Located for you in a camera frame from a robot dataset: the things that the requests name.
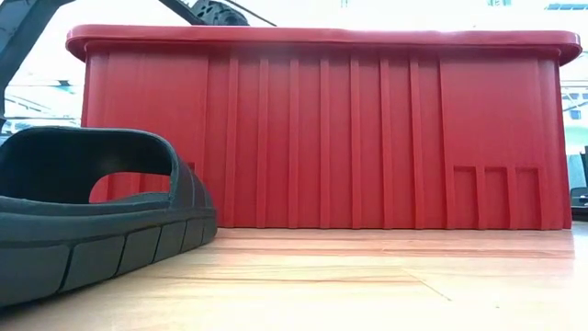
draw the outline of plastic storage box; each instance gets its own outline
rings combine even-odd
[[[571,227],[563,31],[81,26],[83,125],[156,132],[225,227]],[[94,199],[165,189],[136,174]]]

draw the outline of floor plank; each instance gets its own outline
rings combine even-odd
[[[0,330],[586,330],[572,231],[223,229],[116,280],[0,313]]]

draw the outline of dark object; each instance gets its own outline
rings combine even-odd
[[[260,17],[259,15],[257,15],[256,13],[254,13],[253,11],[245,8],[244,6],[241,6],[241,5],[237,4],[236,2],[234,2],[232,0],[224,0],[224,1],[226,1],[228,4],[231,4],[233,6],[236,6],[237,8],[239,8],[241,10],[244,10],[245,12],[247,12],[248,14],[250,14],[253,17],[256,17],[258,19],[263,20],[265,23],[269,24],[272,27],[277,27],[277,25],[275,23],[272,23],[271,21],[269,21],[269,20],[267,20],[267,19],[265,19],[263,17]]]
[[[57,10],[74,0],[4,0],[0,3],[0,100],[33,45]],[[188,6],[182,0],[159,0],[191,25],[248,26],[247,19],[223,3],[198,0]],[[273,23],[240,6],[269,24]],[[0,128],[4,126],[4,101],[0,102]]]
[[[108,174],[170,177],[169,193],[89,203]],[[210,195],[174,148],[143,131],[34,128],[0,146],[0,306],[107,280],[204,245]]]
[[[584,147],[586,153],[588,153],[588,146]],[[580,153],[582,159],[582,165],[584,169],[584,177],[588,182],[588,163],[586,162],[586,153]],[[574,221],[588,221],[588,188],[572,188],[570,191],[571,196],[571,218]]]

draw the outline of black metal frame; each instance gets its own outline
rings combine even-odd
[[[0,128],[6,122],[4,99],[8,83],[57,10],[73,1],[75,0],[4,0],[0,4]],[[248,25],[247,19],[241,13],[215,1],[198,0],[192,6],[182,0],[159,2],[191,25]],[[225,24],[224,21],[229,20],[231,24]]]

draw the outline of black slide sandal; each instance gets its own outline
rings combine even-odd
[[[106,175],[170,177],[169,193],[89,203]],[[175,149],[144,131],[33,128],[0,146],[0,307],[64,292],[204,245],[209,193]]]

